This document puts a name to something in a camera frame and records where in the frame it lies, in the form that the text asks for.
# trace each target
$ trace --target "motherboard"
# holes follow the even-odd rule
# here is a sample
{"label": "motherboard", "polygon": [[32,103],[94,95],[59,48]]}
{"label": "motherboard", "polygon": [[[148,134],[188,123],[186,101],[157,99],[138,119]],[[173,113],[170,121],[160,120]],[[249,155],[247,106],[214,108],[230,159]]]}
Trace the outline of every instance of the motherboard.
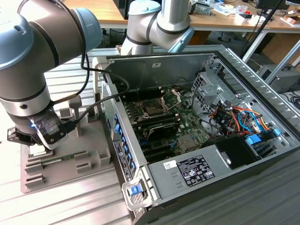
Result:
{"label": "motherboard", "polygon": [[128,118],[149,163],[197,150],[209,135],[177,88],[137,91],[123,99]]}

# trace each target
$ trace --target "robotic arm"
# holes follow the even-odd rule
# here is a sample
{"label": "robotic arm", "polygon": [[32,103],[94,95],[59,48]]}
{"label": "robotic arm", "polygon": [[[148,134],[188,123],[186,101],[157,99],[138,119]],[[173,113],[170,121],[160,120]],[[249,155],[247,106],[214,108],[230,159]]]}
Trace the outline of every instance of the robotic arm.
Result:
{"label": "robotic arm", "polygon": [[[187,8],[188,0],[163,0],[162,8],[151,0],[133,1],[121,54],[151,53],[152,43],[171,53],[182,51],[194,33]],[[57,101],[50,99],[44,72],[97,47],[101,28],[89,10],[69,10],[58,0],[23,0],[16,11],[18,14],[0,15],[0,102],[15,123],[7,139],[26,145],[43,144],[52,150],[68,138],[78,121],[63,121],[56,115],[53,105]],[[109,73],[92,68],[87,71],[87,78],[89,71]],[[127,92],[129,83],[124,82]],[[99,100],[86,112],[115,97]]]}
{"label": "robotic arm", "polygon": [[181,52],[194,33],[190,27],[188,0],[163,0],[162,6],[151,0],[130,4],[127,37],[121,55],[152,53],[152,44],[169,53]]}
{"label": "robotic arm", "polygon": [[[15,123],[8,139],[54,149],[75,124],[54,112],[44,72],[81,55],[81,36],[70,15],[49,0],[24,0],[18,13],[0,15],[0,102]],[[85,8],[70,13],[84,34],[85,53],[97,47],[96,17]]]}

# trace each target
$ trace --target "blue latch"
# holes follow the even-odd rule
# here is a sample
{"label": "blue latch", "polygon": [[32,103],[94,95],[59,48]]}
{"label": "blue latch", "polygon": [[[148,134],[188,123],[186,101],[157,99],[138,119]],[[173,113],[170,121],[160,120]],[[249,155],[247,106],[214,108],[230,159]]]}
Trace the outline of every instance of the blue latch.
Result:
{"label": "blue latch", "polygon": [[135,170],[135,163],[134,162],[131,163],[131,168],[132,168],[132,170]]}
{"label": "blue latch", "polygon": [[125,154],[127,155],[129,152],[129,147],[127,145],[125,145],[124,148],[125,148]]}
{"label": "blue latch", "polygon": [[262,140],[259,138],[259,136],[257,136],[257,135],[251,135],[251,136],[249,136],[246,140],[247,140],[247,142],[248,142],[250,145],[253,145],[253,144],[256,144],[256,143],[262,141]]}
{"label": "blue latch", "polygon": [[130,162],[132,160],[132,156],[131,156],[131,154],[129,153],[128,154],[128,161]]}
{"label": "blue latch", "polygon": [[116,127],[114,128],[114,132],[118,133],[120,129],[120,124],[117,124]]}
{"label": "blue latch", "polygon": [[133,196],[133,195],[143,192],[143,189],[142,189],[141,185],[136,185],[136,186],[132,186],[131,188],[129,188],[128,192],[129,192],[130,196]]}
{"label": "blue latch", "polygon": [[278,128],[273,130],[274,134],[276,134],[277,136],[281,135],[281,132]]}

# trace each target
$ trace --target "blue cable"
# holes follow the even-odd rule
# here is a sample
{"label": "blue cable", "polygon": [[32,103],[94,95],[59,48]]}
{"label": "blue cable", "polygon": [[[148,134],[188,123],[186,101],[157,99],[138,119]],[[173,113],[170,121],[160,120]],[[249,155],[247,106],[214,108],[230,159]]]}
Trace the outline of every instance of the blue cable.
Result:
{"label": "blue cable", "polygon": [[243,128],[245,128],[246,130],[248,130],[248,131],[250,132],[250,134],[252,134],[252,131],[251,131],[248,127],[246,127],[246,126],[244,126],[244,125],[242,124],[242,121],[241,121],[241,119],[240,119],[240,114],[241,114],[242,112],[240,112],[239,115],[238,115],[239,123],[240,123],[240,125],[241,125]]}
{"label": "blue cable", "polygon": [[257,119],[256,119],[256,117],[255,117],[255,115],[254,115],[252,112],[247,111],[247,110],[241,111],[241,112],[239,113],[239,116],[238,116],[239,123],[240,123],[240,125],[241,125],[243,128],[245,128],[246,130],[250,131],[250,133],[252,133],[251,130],[250,130],[248,127],[245,127],[245,126],[242,124],[242,122],[241,122],[240,115],[241,115],[242,112],[247,112],[247,113],[249,113],[249,114],[253,117],[253,119],[254,119],[254,121],[255,121],[257,127],[259,128],[259,130],[260,130],[260,131],[264,131],[264,128],[258,123],[258,121],[257,121]]}

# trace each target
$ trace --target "white sticker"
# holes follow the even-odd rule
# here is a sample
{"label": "white sticker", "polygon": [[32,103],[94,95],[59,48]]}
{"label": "white sticker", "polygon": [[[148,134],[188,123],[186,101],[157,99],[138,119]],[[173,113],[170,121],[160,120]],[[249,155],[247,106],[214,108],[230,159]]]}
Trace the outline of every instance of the white sticker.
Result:
{"label": "white sticker", "polygon": [[176,161],[173,160],[173,161],[164,163],[164,166],[165,166],[165,169],[167,170],[167,169],[171,169],[173,167],[176,167],[177,165],[176,165]]}
{"label": "white sticker", "polygon": [[160,67],[161,63],[158,62],[158,63],[153,63],[152,64],[152,68],[157,68],[157,67]]}

